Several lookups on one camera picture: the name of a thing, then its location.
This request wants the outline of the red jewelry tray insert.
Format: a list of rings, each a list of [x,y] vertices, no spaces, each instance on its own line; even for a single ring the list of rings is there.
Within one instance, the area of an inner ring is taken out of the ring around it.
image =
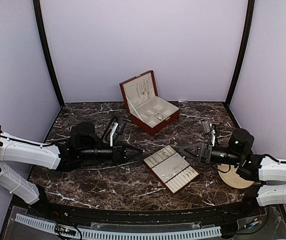
[[[148,156],[143,163],[172,195],[200,176],[200,173],[170,145]]]

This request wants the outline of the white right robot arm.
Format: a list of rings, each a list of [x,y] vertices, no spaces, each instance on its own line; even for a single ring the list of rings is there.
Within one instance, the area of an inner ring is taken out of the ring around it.
[[[245,201],[238,213],[249,217],[258,206],[286,204],[286,160],[270,154],[254,154],[252,136],[244,128],[235,128],[226,147],[200,142],[179,148],[187,158],[216,166],[220,178],[235,189],[245,189]]]

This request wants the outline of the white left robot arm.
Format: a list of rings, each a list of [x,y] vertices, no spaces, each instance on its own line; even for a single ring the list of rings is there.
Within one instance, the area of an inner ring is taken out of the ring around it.
[[[7,162],[45,167],[59,172],[71,172],[87,161],[110,161],[117,166],[143,154],[143,150],[127,143],[117,144],[126,124],[116,122],[105,131],[109,137],[99,137],[91,122],[81,122],[70,130],[68,139],[48,144],[17,138],[1,130],[0,126],[0,185],[10,194],[21,198],[43,218],[50,218],[53,206],[46,201],[44,190],[15,172]]]

